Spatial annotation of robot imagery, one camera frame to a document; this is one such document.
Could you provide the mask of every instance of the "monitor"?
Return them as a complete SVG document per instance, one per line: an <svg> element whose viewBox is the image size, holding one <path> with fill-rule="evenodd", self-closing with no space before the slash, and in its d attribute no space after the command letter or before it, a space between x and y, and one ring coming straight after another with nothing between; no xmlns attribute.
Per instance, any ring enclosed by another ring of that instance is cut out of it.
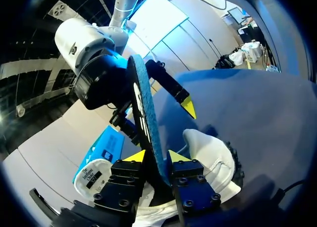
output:
<svg viewBox="0 0 317 227"><path fill-rule="evenodd" d="M228 10L228 13L237 21L238 24L241 24L243 21L246 20L245 15L243 15L238 7Z"/></svg>

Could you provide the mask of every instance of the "table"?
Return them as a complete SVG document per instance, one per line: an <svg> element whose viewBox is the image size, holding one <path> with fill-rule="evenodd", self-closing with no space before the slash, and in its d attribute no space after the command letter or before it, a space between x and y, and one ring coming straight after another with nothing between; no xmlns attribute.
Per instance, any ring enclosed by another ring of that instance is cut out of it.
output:
<svg viewBox="0 0 317 227"><path fill-rule="evenodd" d="M191 94L197 119L164 89L158 91L153 99L163 153L185 145L186 128L230 141L245 178L229 204L271 198L278 188L305 179L317 143L315 84L288 74L236 69L189 72L177 81ZM287 192L280 207L286 209L299 189Z"/></svg>

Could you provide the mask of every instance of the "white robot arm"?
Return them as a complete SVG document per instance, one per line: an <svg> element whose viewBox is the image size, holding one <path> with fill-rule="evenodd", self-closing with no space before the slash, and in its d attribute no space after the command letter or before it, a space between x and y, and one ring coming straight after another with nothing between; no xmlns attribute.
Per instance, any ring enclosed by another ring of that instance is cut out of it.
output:
<svg viewBox="0 0 317 227"><path fill-rule="evenodd" d="M111 27L121 27L123 21L133 12L138 0L115 0Z"/></svg>
<svg viewBox="0 0 317 227"><path fill-rule="evenodd" d="M98 27L85 20L71 18L56 31L55 43L61 55L76 75L104 48L123 53L128 33L121 27L131 15L138 0L115 0L114 13L109 26Z"/></svg>

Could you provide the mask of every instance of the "blue box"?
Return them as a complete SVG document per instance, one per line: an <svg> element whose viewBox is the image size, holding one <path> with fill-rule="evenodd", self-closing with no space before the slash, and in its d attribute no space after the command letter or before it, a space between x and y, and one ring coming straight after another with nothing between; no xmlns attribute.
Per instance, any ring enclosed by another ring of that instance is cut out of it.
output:
<svg viewBox="0 0 317 227"><path fill-rule="evenodd" d="M121 158L121 152L123 148L124 136L123 134L117 132L111 126L107 126L104 132L98 137L95 143L89 148L83 162L80 164L75 177L79 171L86 166L89 162L95 159L106 159L111 163L115 163Z"/></svg>

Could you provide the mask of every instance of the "screw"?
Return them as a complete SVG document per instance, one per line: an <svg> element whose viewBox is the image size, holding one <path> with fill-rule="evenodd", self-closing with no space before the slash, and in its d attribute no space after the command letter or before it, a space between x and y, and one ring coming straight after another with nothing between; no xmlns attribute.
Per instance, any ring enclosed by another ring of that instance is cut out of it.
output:
<svg viewBox="0 0 317 227"><path fill-rule="evenodd" d="M197 176L197 180L198 180L198 182L204 182L204 181L206 181L204 175L198 175L198 176Z"/></svg>
<svg viewBox="0 0 317 227"><path fill-rule="evenodd" d="M189 211L194 206L194 202L192 200L187 200L183 202L183 208L185 211Z"/></svg>
<svg viewBox="0 0 317 227"><path fill-rule="evenodd" d="M96 194L94 195L94 199L95 199L96 201L99 201L99 200L101 200L102 198L103 198L103 196L101 196L100 193L96 193Z"/></svg>
<svg viewBox="0 0 317 227"><path fill-rule="evenodd" d="M179 179L179 184L181 184L181 185L185 185L186 183L187 183L187 178L180 178Z"/></svg>
<svg viewBox="0 0 317 227"><path fill-rule="evenodd" d="M214 195L211 196L211 202L216 202L216 201L220 201L220 194L215 193Z"/></svg>
<svg viewBox="0 0 317 227"><path fill-rule="evenodd" d="M133 184L134 182L135 182L135 179L132 177L128 178L128 180L127 180L128 184Z"/></svg>
<svg viewBox="0 0 317 227"><path fill-rule="evenodd" d="M74 46L74 48L71 50L71 53L74 55L76 53L76 51L77 51L77 47Z"/></svg>
<svg viewBox="0 0 317 227"><path fill-rule="evenodd" d="M127 207L129 204L130 202L128 200L122 199L119 201L119 206L122 206L122 207Z"/></svg>

